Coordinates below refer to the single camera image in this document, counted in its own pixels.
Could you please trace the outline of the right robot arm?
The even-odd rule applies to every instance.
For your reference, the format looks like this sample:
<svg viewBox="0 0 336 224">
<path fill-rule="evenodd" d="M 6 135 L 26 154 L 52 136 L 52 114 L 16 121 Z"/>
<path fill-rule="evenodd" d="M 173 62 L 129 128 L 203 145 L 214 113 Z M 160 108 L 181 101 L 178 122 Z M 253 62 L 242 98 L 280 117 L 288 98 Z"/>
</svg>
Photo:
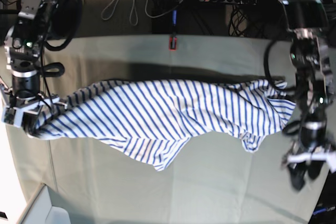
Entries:
<svg viewBox="0 0 336 224">
<path fill-rule="evenodd" d="M 82 0 L 21 0 L 15 24 L 4 39 L 6 68 L 11 85 L 1 81 L 3 114 L 1 121 L 36 136 L 43 112 L 54 117 L 56 108 L 64 105 L 60 97 L 41 85 L 47 78 L 65 73 L 60 62 L 44 63 L 46 49 L 65 49 L 74 38 L 82 20 Z"/>
</svg>

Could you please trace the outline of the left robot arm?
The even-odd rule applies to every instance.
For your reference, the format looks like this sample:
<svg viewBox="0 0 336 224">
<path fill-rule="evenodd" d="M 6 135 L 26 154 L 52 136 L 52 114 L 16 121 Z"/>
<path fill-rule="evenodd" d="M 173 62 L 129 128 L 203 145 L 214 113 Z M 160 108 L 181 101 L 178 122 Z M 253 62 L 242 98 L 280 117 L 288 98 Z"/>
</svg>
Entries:
<svg viewBox="0 0 336 224">
<path fill-rule="evenodd" d="M 300 191 L 305 178 L 316 179 L 324 164 L 335 171 L 335 143 L 327 129 L 327 108 L 335 98 L 334 76 L 328 53 L 328 16 L 323 0 L 278 0 L 287 32 L 292 36 L 290 60 L 296 69 L 291 92 L 301 114 L 288 123 L 283 135 L 292 136 L 290 150 L 282 159 L 292 187 Z"/>
</svg>

